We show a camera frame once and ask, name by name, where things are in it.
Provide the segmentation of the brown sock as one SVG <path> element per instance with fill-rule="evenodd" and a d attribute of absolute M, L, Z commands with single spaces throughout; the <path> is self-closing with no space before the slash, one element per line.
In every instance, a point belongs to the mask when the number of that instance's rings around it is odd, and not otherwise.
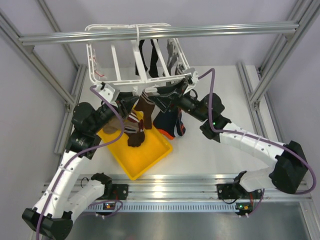
<path fill-rule="evenodd" d="M 143 91 L 139 97 L 137 104 L 134 107 L 134 110 L 138 112 L 143 112 L 143 122 L 144 128 L 146 130 L 152 129 L 152 113 L 154 109 L 155 104 L 149 99 L 147 93 Z"/>
<path fill-rule="evenodd" d="M 145 141 L 144 121 L 139 119 L 134 111 L 124 120 L 124 133 L 128 136 L 129 147 L 140 147 Z"/>

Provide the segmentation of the white clip drying hanger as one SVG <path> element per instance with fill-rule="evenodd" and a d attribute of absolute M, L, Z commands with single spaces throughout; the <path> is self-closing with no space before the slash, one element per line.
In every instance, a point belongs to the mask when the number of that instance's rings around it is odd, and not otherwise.
<path fill-rule="evenodd" d="M 168 23 L 144 23 L 144 24 L 131 24 L 131 25 L 91 24 L 85 28 L 85 31 L 128 29 L 128 28 L 134 28 L 134 27 L 143 27 L 143 28 L 160 27 L 161 28 L 161 27 L 169 27 L 169 26 L 171 25 Z M 138 79 L 122 79 L 116 47 L 113 43 L 111 44 L 111 53 L 112 53 L 112 59 L 114 63 L 115 79 L 108 78 L 107 73 L 102 71 L 101 66 L 97 62 L 95 49 L 92 47 L 91 43 L 88 43 L 86 45 L 87 59 L 88 59 L 89 78 L 92 84 L 97 85 L 99 83 L 105 82 L 105 83 L 114 85 L 114 87 L 115 86 L 133 87 L 133 89 L 137 90 L 139 85 L 148 86 L 149 88 L 155 88 L 163 84 L 175 84 L 181 81 L 182 79 L 186 80 L 184 73 L 180 75 L 175 75 L 175 69 L 176 69 L 175 66 L 171 70 L 171 75 L 169 75 L 168 70 L 166 68 L 167 61 L 164 60 L 162 51 L 158 43 L 158 39 L 154 38 L 151 40 L 154 41 L 155 48 L 158 55 L 158 61 L 157 61 L 158 77 L 156 78 L 152 78 L 149 75 L 150 66 L 147 67 L 147 71 L 144 71 L 144 67 L 139 58 L 140 54 L 138 53 L 138 45 L 140 40 L 131 40 L 135 65 L 137 63 L 137 67 L 139 70 L 139 76 L 137 75 Z M 195 86 L 188 85 L 187 83 L 186 92 L 189 92 L 194 87 Z"/>

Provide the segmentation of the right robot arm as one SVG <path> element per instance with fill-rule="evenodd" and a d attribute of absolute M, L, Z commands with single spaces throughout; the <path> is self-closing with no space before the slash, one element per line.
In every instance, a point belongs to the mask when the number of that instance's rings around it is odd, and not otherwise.
<path fill-rule="evenodd" d="M 232 190 L 238 198 L 270 188 L 286 194 L 298 194 L 298 187 L 308 170 L 299 143 L 275 142 L 246 131 L 222 115 L 225 107 L 217 94 L 210 92 L 198 100 L 185 89 L 183 83 L 157 87 L 149 99 L 163 112 L 180 108 L 203 123 L 200 130 L 207 139 L 237 148 L 267 165 L 255 171 L 244 170 L 234 178 Z"/>

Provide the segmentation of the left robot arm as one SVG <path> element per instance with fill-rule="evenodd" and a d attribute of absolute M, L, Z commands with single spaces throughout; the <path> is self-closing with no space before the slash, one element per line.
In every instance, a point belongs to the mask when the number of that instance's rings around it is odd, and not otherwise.
<path fill-rule="evenodd" d="M 125 119 L 138 100 L 137 95 L 121 92 L 115 104 L 105 98 L 98 109 L 88 102 L 80 102 L 73 110 L 74 130 L 70 135 L 61 163 L 49 186 L 32 207 L 26 208 L 22 219 L 35 232 L 35 238 L 46 236 L 64 240 L 74 222 L 98 198 L 113 194 L 112 178 L 96 173 L 78 193 L 71 196 L 79 175 L 101 147 L 98 132 L 112 119 Z"/>

